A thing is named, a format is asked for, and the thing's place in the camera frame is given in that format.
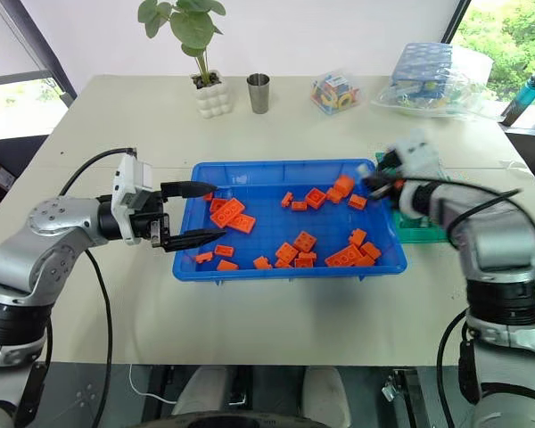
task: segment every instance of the blue plastic tray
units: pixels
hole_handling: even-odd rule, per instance
[[[394,231],[387,201],[368,200],[364,210],[355,210],[343,200],[338,205],[326,201],[319,210],[292,211],[282,208],[281,200],[292,192],[294,200],[302,201],[311,188],[326,192],[337,177],[345,174],[357,177],[357,166],[365,163],[371,170],[370,160],[289,160],[272,162],[200,163],[193,169],[192,180],[211,183],[218,187],[215,197],[237,198],[245,206],[244,214],[257,219],[249,235],[227,228],[227,234],[214,243],[201,248],[179,251],[173,264],[173,274],[181,281],[223,281],[249,278],[294,278],[315,276],[359,276],[399,274],[407,261]],[[368,195],[360,183],[354,193]],[[210,221],[210,203],[202,198],[186,203],[181,232],[191,229],[216,227]],[[366,241],[376,245],[383,255],[372,267],[328,267],[325,258],[349,245],[353,229],[367,232]],[[257,270],[253,261],[266,256],[276,263],[276,251],[284,242],[293,243],[300,231],[317,238],[313,251],[317,262],[313,268],[273,268]],[[201,265],[193,261],[197,254],[214,251],[217,244],[235,247],[233,261],[240,269],[217,271],[223,258]]]

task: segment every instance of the trees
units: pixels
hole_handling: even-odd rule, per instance
[[[494,61],[488,87],[509,101],[535,72],[535,0],[481,4],[470,6],[453,43]]]

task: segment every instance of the white table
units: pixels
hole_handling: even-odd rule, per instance
[[[523,188],[516,198],[535,217],[535,180],[527,169],[504,168],[504,161],[523,161],[497,125],[415,120],[366,105],[328,118],[307,98],[309,81],[274,78],[271,110],[256,116],[249,112],[245,80],[232,79],[235,111],[205,120],[193,110],[183,78],[95,78],[1,204],[0,242],[37,202],[57,194],[77,165],[109,147],[137,146],[140,159],[156,166],[158,183],[188,179],[194,163],[205,160],[372,158],[411,128],[425,128],[436,141],[452,177],[502,190]],[[383,79],[365,81],[377,88]],[[118,162],[108,159],[88,170],[71,194],[108,193]],[[180,228],[183,209],[182,200],[167,204],[173,231]],[[465,280],[447,244],[405,245],[404,250],[408,268],[398,276],[217,286],[179,282],[171,274],[174,255],[148,243],[94,249],[111,296],[113,360],[432,365],[442,330],[465,307]],[[85,258],[53,312],[54,360],[104,361],[103,301]],[[446,362],[457,362],[456,336]]]

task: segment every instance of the metal cup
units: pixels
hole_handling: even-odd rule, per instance
[[[269,108],[269,76],[261,73],[251,74],[248,78],[251,110],[263,114]]]

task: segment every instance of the orange lego brick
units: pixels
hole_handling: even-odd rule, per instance
[[[327,190],[327,199],[332,203],[339,203],[342,200],[342,194],[334,187]]]
[[[282,199],[282,208],[289,207],[289,204],[293,201],[293,193],[288,192],[285,194],[284,198]]]
[[[276,251],[276,257],[285,263],[291,263],[298,251],[289,243],[283,243],[279,250]]]
[[[368,254],[373,259],[378,259],[379,257],[381,257],[382,254],[381,251],[376,248],[373,243],[366,243],[365,245],[360,247],[360,249],[363,251],[363,253]]]
[[[307,211],[307,203],[306,202],[292,202],[292,211]]]
[[[320,209],[325,203],[325,199],[325,194],[316,187],[313,187],[311,190],[309,190],[309,193],[307,193],[307,196],[305,196],[305,202],[313,210]]]
[[[354,266],[363,255],[353,244],[325,259],[327,266]]]
[[[368,254],[365,254],[363,257],[355,261],[354,266],[374,266],[374,265],[375,265],[375,259],[373,259]]]
[[[234,256],[234,247],[230,247],[229,245],[217,245],[214,249],[214,254],[217,256],[224,256],[224,257],[232,257]]]
[[[312,259],[295,259],[296,268],[312,268],[313,260]]]
[[[316,252],[300,252],[300,255],[298,256],[300,259],[310,259],[310,260],[317,260],[317,253]]]
[[[299,236],[293,242],[293,246],[300,251],[310,252],[316,242],[317,238],[315,236],[311,236],[307,232],[301,231]]]
[[[213,258],[214,254],[212,254],[212,251],[203,252],[202,254],[193,257],[194,261],[199,265],[205,261],[211,261]]]
[[[231,261],[221,260],[216,270],[238,270],[240,267]]]
[[[366,199],[357,194],[352,194],[349,199],[349,206],[356,208],[357,210],[362,210],[365,208]]]
[[[290,265],[289,263],[285,263],[283,260],[277,259],[276,268],[288,269],[288,268],[291,268],[291,267],[292,267],[292,265]]]
[[[271,269],[273,267],[269,264],[269,260],[265,256],[260,256],[255,259],[253,261],[253,266],[255,266],[256,269]]]
[[[218,227],[226,227],[227,224],[238,214],[242,214],[246,207],[235,198],[226,202],[214,214],[210,216],[210,220]]]
[[[355,180],[349,176],[343,175],[337,178],[333,187],[342,195],[343,198],[346,198],[349,196],[349,193],[352,192],[353,187],[355,187]]]
[[[360,247],[363,242],[365,241],[366,232],[362,229],[355,229],[350,234],[349,242],[355,245],[356,247]]]
[[[210,212],[216,212],[228,202],[228,199],[214,198],[210,203]]]
[[[249,234],[256,224],[256,218],[252,216],[246,216],[245,214],[238,214],[229,223],[228,227],[232,227],[235,230]]]

